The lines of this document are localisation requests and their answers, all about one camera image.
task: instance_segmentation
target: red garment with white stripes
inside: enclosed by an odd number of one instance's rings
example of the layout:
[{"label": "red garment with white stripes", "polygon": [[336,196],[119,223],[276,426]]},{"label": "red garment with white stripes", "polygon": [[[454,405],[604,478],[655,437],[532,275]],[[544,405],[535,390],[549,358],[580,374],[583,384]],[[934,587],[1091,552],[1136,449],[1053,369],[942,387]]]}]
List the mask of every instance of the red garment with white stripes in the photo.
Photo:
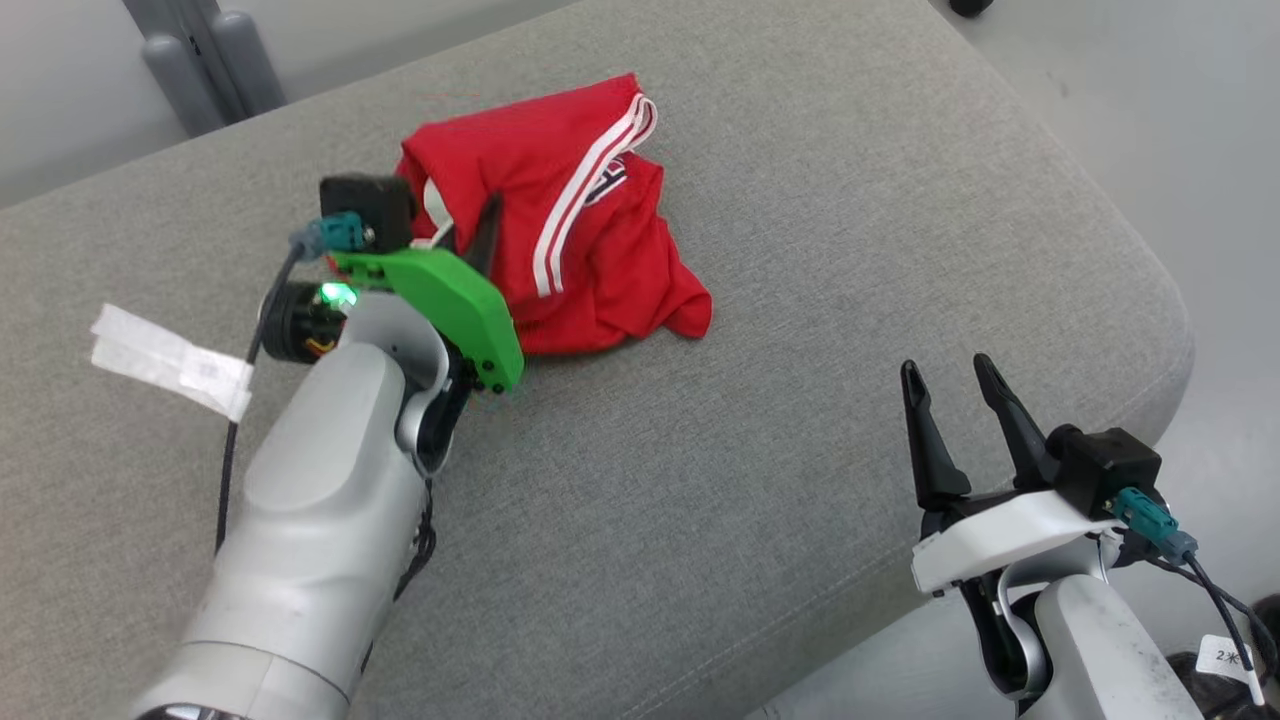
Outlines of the red garment with white stripes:
[{"label": "red garment with white stripes", "polygon": [[598,351],[659,325],[703,337],[712,299],[658,217],[662,167],[631,152],[654,122],[628,74],[425,124],[397,168],[422,204],[415,234],[453,223],[466,252],[502,193],[490,279],[525,352]]}]

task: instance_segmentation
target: gray upholstery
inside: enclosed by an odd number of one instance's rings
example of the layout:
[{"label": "gray upholstery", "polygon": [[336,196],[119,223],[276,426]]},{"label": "gray upholstery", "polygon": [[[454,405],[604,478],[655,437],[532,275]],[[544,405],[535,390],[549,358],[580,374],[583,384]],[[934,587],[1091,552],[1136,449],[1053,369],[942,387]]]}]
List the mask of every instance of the gray upholstery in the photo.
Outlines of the gray upholstery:
[{"label": "gray upholstery", "polygon": [[[95,370],[99,307],[238,355],[323,174],[626,70],[712,332],[472,404],[357,716],[735,717],[915,607],[905,357],[984,488],[975,351],[1047,428],[1169,423],[1176,288],[927,3],[588,0],[0,213],[0,716],[125,702],[209,570],[223,423]],[[262,364],[242,459],[300,377]]]}]

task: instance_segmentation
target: white tape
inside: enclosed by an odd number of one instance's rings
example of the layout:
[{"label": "white tape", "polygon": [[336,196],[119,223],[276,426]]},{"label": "white tape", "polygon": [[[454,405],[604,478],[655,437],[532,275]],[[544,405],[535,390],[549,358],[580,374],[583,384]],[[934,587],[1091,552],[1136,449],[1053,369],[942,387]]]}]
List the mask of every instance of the white tape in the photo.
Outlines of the white tape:
[{"label": "white tape", "polygon": [[115,305],[102,306],[90,332],[97,336],[93,365],[177,392],[234,423],[244,416],[252,365],[197,347]]},{"label": "white tape", "polygon": [[[1249,662],[1253,664],[1253,648],[1244,646],[1244,652],[1249,653]],[[1257,706],[1263,705],[1262,685],[1258,683],[1257,671],[1247,673],[1244,670],[1244,664],[1240,662],[1240,653],[1236,652],[1235,642],[1231,638],[1221,635],[1204,635],[1201,638],[1201,651],[1196,656],[1196,671],[1239,680],[1249,685],[1249,694],[1253,696],[1253,703]]]}]

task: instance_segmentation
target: white stripe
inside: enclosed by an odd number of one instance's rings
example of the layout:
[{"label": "white stripe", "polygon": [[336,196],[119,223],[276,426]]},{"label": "white stripe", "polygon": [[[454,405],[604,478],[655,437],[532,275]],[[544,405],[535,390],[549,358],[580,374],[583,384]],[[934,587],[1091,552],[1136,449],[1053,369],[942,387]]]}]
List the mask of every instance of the white stripe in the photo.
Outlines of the white stripe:
[{"label": "white stripe", "polygon": [[430,238],[415,238],[411,245],[416,247],[435,247],[435,243],[440,242],[440,238],[453,229],[453,215],[444,206],[444,196],[440,195],[440,188],[435,186],[435,181],[431,178],[426,178],[426,182],[422,184],[422,210],[426,213],[426,219],[431,220],[431,224],[435,225],[435,234]]},{"label": "white stripe", "polygon": [[634,143],[631,137],[639,129],[636,127],[636,113],[644,106],[643,102],[645,100],[644,95],[636,94],[631,100],[627,113],[618,122],[609,126],[609,129],[604,131],[604,135],[591,143],[591,147],[588,149],[586,155],[582,156],[568,182],[561,190],[559,197],[556,200],[556,205],[552,206],[547,223],[543,225],[543,232],[538,236],[538,243],[534,246],[534,283],[538,286],[539,297],[547,297],[552,293],[552,282],[547,273],[548,254],[552,254],[550,268],[556,281],[556,291],[563,292],[564,286],[561,281],[559,254],[563,249],[568,228],[572,227],[573,219],[582,210],[582,202],[586,201],[589,188],[584,187],[584,184],[594,183],[598,173],[593,170],[600,168],[602,163],[607,165],[609,160],[622,152],[622,147],[626,147],[628,142]]},{"label": "white stripe", "polygon": [[[598,169],[595,169],[591,174],[604,172],[614,158],[635,147],[645,137],[649,137],[649,133],[653,132],[653,100],[649,100],[643,94],[636,94],[636,96],[631,100],[631,108],[627,110],[627,117],[625,119],[630,122],[630,127],[627,128],[622,142],[614,147],[605,146],[605,154],[594,165],[594,168]],[[568,240],[568,231],[573,227],[573,222],[577,220],[579,213],[582,211],[582,204],[586,202],[586,192],[582,192],[580,199],[573,202],[568,217],[564,223],[561,224],[559,232],[552,241],[552,279],[556,282],[557,292],[564,292],[564,283],[561,275],[561,252],[564,251],[564,242]]]}]

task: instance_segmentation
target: white floor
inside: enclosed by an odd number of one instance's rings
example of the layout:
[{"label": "white floor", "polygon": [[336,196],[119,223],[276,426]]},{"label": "white floor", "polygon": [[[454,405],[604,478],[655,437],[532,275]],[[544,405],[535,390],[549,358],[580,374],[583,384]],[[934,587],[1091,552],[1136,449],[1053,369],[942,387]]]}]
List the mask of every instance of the white floor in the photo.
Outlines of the white floor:
[{"label": "white floor", "polygon": [[[1280,592],[1272,534],[1280,520],[1280,3],[996,0],[978,20],[964,20],[945,0],[932,1],[1181,287],[1196,324],[1196,372],[1158,445],[1160,487],[1199,538],[1215,582],[1249,601]],[[1166,652],[1220,632],[1207,597],[1189,583],[1146,568],[1116,575]],[[1012,708],[989,688],[968,615],[948,598],[750,720],[828,717],[961,720],[1012,717]]]}]

